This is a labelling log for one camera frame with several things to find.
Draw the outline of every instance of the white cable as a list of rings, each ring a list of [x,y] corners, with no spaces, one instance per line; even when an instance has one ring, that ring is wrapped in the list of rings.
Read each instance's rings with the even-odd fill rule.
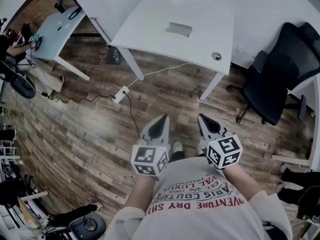
[[[151,73],[148,73],[148,74],[144,74],[143,76],[148,76],[148,75],[151,75],[151,74],[156,74],[156,73],[159,73],[161,71],[164,71],[164,70],[171,70],[171,69],[176,69],[178,67],[181,67],[181,66],[184,66],[184,65],[189,65],[189,64],[192,64],[192,63],[185,63],[185,64],[181,64],[181,65],[178,65],[178,66],[173,66],[173,67],[167,67],[167,68],[164,68],[164,69],[161,69],[159,71],[156,71],[156,72],[151,72]],[[139,80],[138,78],[136,80],[134,80],[131,84],[128,85],[128,88],[130,86],[132,86],[137,80]]]

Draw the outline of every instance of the shoe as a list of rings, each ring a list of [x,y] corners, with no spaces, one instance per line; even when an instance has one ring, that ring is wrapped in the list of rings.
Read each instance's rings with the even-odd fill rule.
[[[183,146],[182,146],[180,141],[176,141],[173,144],[173,147],[172,147],[172,152],[173,153],[178,152],[178,151],[183,151]]]
[[[283,188],[284,188],[284,184],[279,183],[278,186],[276,186],[275,192],[278,194]]]
[[[61,80],[62,85],[64,85],[64,82],[65,82],[65,78],[64,78],[64,76],[63,76],[63,75],[60,75],[60,76],[59,76],[59,79]]]
[[[288,165],[286,163],[281,164],[280,166],[280,172],[283,174],[286,169],[289,169]]]
[[[102,203],[101,202],[94,202],[94,203],[92,203],[92,205],[96,206],[97,210],[102,207]]]

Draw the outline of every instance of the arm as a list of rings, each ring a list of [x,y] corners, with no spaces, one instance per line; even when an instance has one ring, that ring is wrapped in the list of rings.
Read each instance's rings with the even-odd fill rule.
[[[6,50],[6,53],[10,54],[12,57],[15,57],[15,56],[17,56],[19,54],[24,53],[25,51],[27,51],[29,49],[35,48],[36,45],[37,45],[37,42],[32,42],[32,43],[27,44],[27,45],[25,45],[23,47],[17,47],[17,48],[9,46],[8,49]]]
[[[124,207],[134,207],[146,211],[153,198],[155,183],[156,180],[153,177],[139,175]]]
[[[270,239],[292,239],[291,226],[277,194],[267,195],[238,163],[226,167],[223,173],[226,179],[248,200]]]
[[[113,218],[106,231],[104,240],[133,238],[152,201],[155,182],[156,180],[150,176],[139,175],[137,177],[124,208]]]
[[[262,191],[262,187],[238,163],[226,167],[223,174],[248,201]]]

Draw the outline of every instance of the white sneaker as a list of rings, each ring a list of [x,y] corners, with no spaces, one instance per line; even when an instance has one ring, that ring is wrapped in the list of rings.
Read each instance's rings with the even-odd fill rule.
[[[92,203],[92,205],[96,206],[97,210],[99,210],[102,207],[102,203],[101,202],[94,202],[94,203]]]
[[[278,186],[275,189],[275,192],[278,194],[283,188],[284,188],[284,184],[283,183],[279,183]]]
[[[173,147],[172,147],[172,152],[173,153],[178,152],[178,151],[183,151],[183,146],[182,146],[180,141],[176,141],[173,144]]]
[[[286,169],[289,169],[289,166],[286,163],[281,164],[280,172],[283,174]]]

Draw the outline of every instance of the round object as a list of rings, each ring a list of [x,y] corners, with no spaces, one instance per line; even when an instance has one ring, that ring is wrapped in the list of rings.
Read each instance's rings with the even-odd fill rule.
[[[215,61],[221,61],[222,60],[222,56],[221,56],[221,54],[219,53],[219,52],[213,52],[212,54],[211,54],[211,56],[212,56],[212,59],[214,59]]]
[[[87,218],[85,221],[84,221],[84,227],[86,230],[88,231],[95,231],[96,228],[97,228],[97,223],[91,219],[91,218]]]

